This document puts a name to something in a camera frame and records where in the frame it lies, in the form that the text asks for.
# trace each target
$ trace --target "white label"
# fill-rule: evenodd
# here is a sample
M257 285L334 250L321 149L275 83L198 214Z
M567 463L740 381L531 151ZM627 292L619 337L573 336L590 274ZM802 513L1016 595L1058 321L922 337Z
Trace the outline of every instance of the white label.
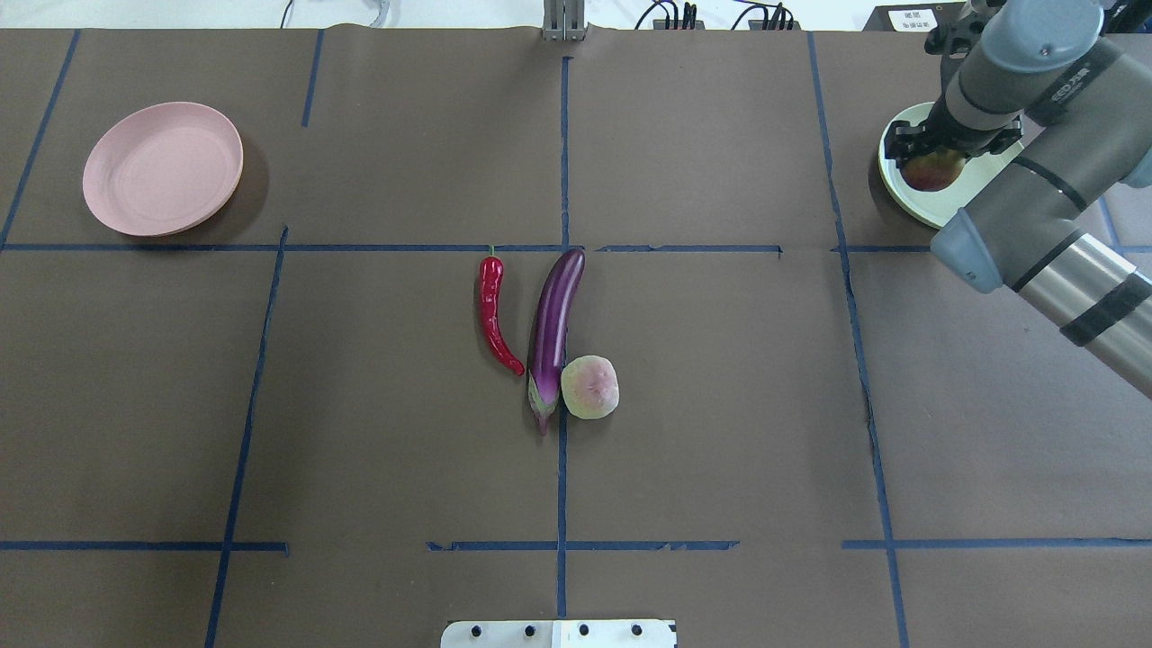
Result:
M932 9L901 9L888 12L888 20L896 31L932 31L935 27L935 14Z

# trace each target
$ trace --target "cable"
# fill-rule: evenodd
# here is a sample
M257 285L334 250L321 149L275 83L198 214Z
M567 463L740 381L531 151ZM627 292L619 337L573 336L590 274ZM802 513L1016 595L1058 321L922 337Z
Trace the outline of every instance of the cable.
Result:
M728 31L733 31L740 27L740 21L744 20L744 16L746 16L749 12L753 12L756 9L764 10L764 24L768 24L768 7L766 5L752 5L751 7L744 9L744 13L736 18L736 22L732 23L732 29Z
M380 29L384 27L384 22L388 20L388 7L392 6L391 0L380 0L380 13L376 15L376 20L369 27L372 29Z
M665 29L667 29L667 27L668 27L668 8L664 6L665 2L672 5L672 9L674 12L676 12L676 18L675 20L679 21L680 20L680 12L676 9L676 3L675 2L673 2L672 0L652 0L652 6L649 7L646 12L644 12L643 14L641 14L641 20L636 21L636 27L632 28L632 29L639 29L641 25L644 24L644 18L646 18L647 15L652 13L652 9L655 9L657 7L660 7L661 9L664 9Z
M734 22L732 24L732 28L729 29L729 31L732 31L732 30L736 29L737 27L740 27L740 21L743 20L744 16L746 16L748 13L751 12L752 9L763 9L764 10L764 21L761 21L761 23L760 23L760 31L767 31L770 29L770 25L771 25L771 29L773 31L775 31L778 29L780 31L790 30L796 24L796 16L793 15L793 13L791 13L790 9L788 9L787 7L785 7L783 2L779 2L779 3L775 3L775 5L767 5L767 3L764 3L764 2L753 2L752 0L736 0L736 1L737 2L742 2L744 5L751 5L751 6L749 8L746 8L746 9L744 9L744 12L742 14L740 14L740 17L737 17L736 22ZM772 13L771 17L768 16L768 9L773 9L773 13Z
M288 0L288 5L285 6L285 13L280 16L280 29L285 28L285 23L288 22L288 10L291 9L293 2L296 0Z

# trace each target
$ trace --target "black cable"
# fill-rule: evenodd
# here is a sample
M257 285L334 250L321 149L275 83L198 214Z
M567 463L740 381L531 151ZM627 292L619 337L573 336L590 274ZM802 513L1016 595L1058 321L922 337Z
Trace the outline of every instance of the black cable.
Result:
M744 9L744 12L740 14L740 17L737 17L736 22L734 22L732 24L732 28L729 29L729 31L732 31L732 30L736 29L737 27L740 27L740 21L743 20L744 16L746 16L748 13L751 12L752 9L763 9L764 10L764 21L760 23L760 31L767 31L770 29L770 27L771 27L772 30L778 30L778 29L780 31L783 31L786 29L790 30L796 24L796 16L793 15L791 10L788 9L788 7L785 7L783 2L779 2L779 3L775 3L775 5L768 5L768 3L765 3L765 2L753 2L752 0L736 0L736 1L737 2L743 2L745 5L751 5L751 6L749 8L746 8L746 9ZM774 9L773 13L772 13L772 15L771 15L771 17L768 16L768 9Z
M764 23L767 24L767 22L768 22L768 7L766 5L752 5L751 7L744 9L744 13L741 14L736 18L736 22L732 23L732 29L729 29L728 31L733 31L737 27L740 27L740 21L744 20L744 16L746 16L749 12L752 12L752 10L756 10L756 9L763 9L764 10Z
M775 10L772 12L772 20L768 21L766 24L764 24L760 29L771 28L774 31L778 24L783 27L783 23L785 23L785 6L776 5Z
M673 2L672 0L652 0L652 6L649 7L646 12L644 12L643 14L641 14L641 20L636 21L636 27L634 27L632 29L639 29L641 25L644 24L644 18L646 18L647 15L652 13L652 9L655 9L657 7L660 7L661 9L664 9L664 15L665 15L664 27L665 27L665 29L668 29L668 8L664 6L665 2L672 5L673 9L676 8L676 3Z
M280 29L285 28L285 23L288 22L288 9L291 9L293 2L296 0L288 0L288 5L285 6L285 13L280 16Z

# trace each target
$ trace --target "blue tape line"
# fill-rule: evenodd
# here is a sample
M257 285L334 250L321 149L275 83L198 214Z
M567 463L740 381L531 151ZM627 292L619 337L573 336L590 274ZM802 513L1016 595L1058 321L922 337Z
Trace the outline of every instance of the blue tape line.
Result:
M217 568L217 586L212 595L212 612L209 616L209 631L204 647L215 645L217 625L220 623L220 605L223 602L223 587L228 580L228 559L232 553L233 537L236 534L236 514L240 512L240 495L244 488L244 469L248 465L248 452L252 445L252 425L256 421L256 400L260 393L260 380L264 377L264 360L268 351L268 331L272 327L272 309L276 304L276 292L280 289L280 272L285 263L285 243L288 241L288 227L280 233L280 249L276 253L275 269L272 271L272 287L268 288L268 304L264 310L264 329L260 331L260 348L256 354L256 371L252 375L252 391L248 397L248 414L244 417L244 435L240 442L240 460L236 464L236 479L232 485L232 502L228 504L228 522L223 532L223 547L220 551L220 565Z
M604 246L598 253L775 253L780 246Z
M274 253L271 244L200 244L200 243L13 243L12 251L26 253Z
M848 259L848 240L844 234L844 220L832 175L832 143L828 138L828 120L824 107L824 91L820 86L820 66L816 53L816 37L811 31L808 32L808 53L812 67L812 88L816 92L817 115L820 120L824 166L828 176L828 197L832 199L832 210L836 214L836 249L840 251L840 270L844 278L844 294L848 299L848 318L852 329L852 345L856 349L856 370L859 374L861 389L864 393L864 405L867 413L869 440L872 445L872 473L876 479L877 500L880 505L880 522L884 527L885 553L887 553L888 558L888 580L892 585L892 605L896 615L896 633L900 638L901 648L908 648L904 595L900 586L900 568L896 564L896 548L893 543L892 514L888 511L888 490L885 487L884 464L880 460L880 439L877 434L876 414L872 408L872 390L869 386L867 362L864 359L864 339L861 333L859 312L856 309L856 294L852 291L851 265Z
M924 254L932 251L929 246L844 246L848 254L857 253L896 253L896 254Z
M568 251L568 61L560 63L560 243Z
M556 469L556 618L568 618L568 408L560 406Z
M9 251L93 251L93 253L275 253L280 246L268 243L12 243ZM501 253L558 253L563 246L507 244L495 246ZM294 243L289 253L486 253L483 244L388 244L388 243Z
M552 541L495 541L495 542L453 542L448 547L435 542L424 543L429 551L555 551L556 543Z
M429 551L556 551L560 543L552 541L479 541L453 542L447 547L425 542ZM740 544L738 540L569 540L566 551L728 551Z
M316 31L316 51L312 52L312 74L308 77L308 96L304 98L304 119L300 125L308 128L312 119L312 96L316 93L316 75L320 71L320 52L324 51L324 30Z
M139 542L132 540L5 540L0 551L220 551L222 542ZM237 542L233 551L288 553L287 542Z
M288 555L287 542L234 542L232 551L252 551Z
M430 244L430 243L295 243L286 248L290 253L486 253L488 246ZM555 253L562 246L495 246L501 253Z
M992 537L992 538L939 538L897 540L900 550L918 549L1092 549L1123 548L1152 549L1152 538L1130 537ZM881 540L846 540L841 548L848 551L876 551L885 549Z
M1108 232L1112 247L1116 247L1120 244L1120 236L1116 235L1116 225L1112 220L1112 210L1108 208L1108 201L1104 196L1100 196L1096 202L1100 205L1100 212L1104 213L1104 228Z
M20 201L24 197L24 189L28 187L28 178L32 174L32 165L36 164L36 156L40 152L40 144L44 142L44 134L48 130L48 121L52 112L56 110L56 100L60 98L60 89L65 85L65 77L68 76L68 68L71 67L73 55L76 54L76 44L79 43L79 30L73 30L73 39L68 45L68 53L65 54L65 62L60 66L60 74L56 75L56 84L52 88L52 96L48 105L44 108L44 116L40 118L40 127L36 130L32 140L32 150L24 161L24 172L20 174L20 182L16 184L16 194L8 206L8 217L3 221L3 229L0 229L0 251L3 251L8 243L8 233L12 232L12 224L16 219L16 211L20 210Z
M568 541L573 551L728 551L740 544L736 540L685 540L685 541Z
M209 615L209 631L204 636L204 648L215 646L215 631L220 625L220 604L223 602L223 586L228 580L228 563L232 551L220 551L220 565L217 567L217 585L212 593L212 611Z

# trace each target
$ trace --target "black band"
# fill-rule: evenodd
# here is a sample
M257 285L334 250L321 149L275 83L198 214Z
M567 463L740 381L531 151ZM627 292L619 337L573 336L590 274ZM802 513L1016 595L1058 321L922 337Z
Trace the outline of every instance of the black band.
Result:
M1096 306L1063 325L1060 332L1074 345L1082 347L1107 331L1116 322L1128 317L1150 295L1152 295L1152 284L1149 284L1149 280L1140 273L1132 272L1119 286L1104 295L1104 299L1096 302Z
M1048 264L1052 263L1058 256L1060 256L1064 250L1071 247L1073 243L1079 241L1081 236L1083 235L1084 232L1077 229L1071 234L1069 234L1063 241L1060 241L1059 246L1048 250L1048 254L1044 255L1040 258L1040 261L1036 262L1036 265L1029 269L1029 271L1025 272L1023 277L1021 277L1015 284L1013 284L1011 289L1018 293L1024 286L1028 285L1029 281L1036 279L1036 276L1039 274L1041 270L1047 268Z
M1055 173L1052 173L1043 164L1033 159L1025 158L1024 156L1016 156L1016 158L1011 160L1011 164L1020 165L1031 171L1032 173L1039 175L1040 178L1047 180L1048 184L1055 187L1056 191L1063 194L1066 198L1068 198L1069 201L1073 202L1074 205L1076 205L1077 212L1087 209L1087 203L1084 202L1084 196L1081 196L1079 191L1073 189L1073 186L1064 182L1063 178L1060 178Z
M937 146L964 152L978 151L1000 134L999 128L977 130L957 121L948 111L948 100L943 95L932 106L927 119L924 120L924 127L931 138L925 141L925 144L929 145L929 152Z

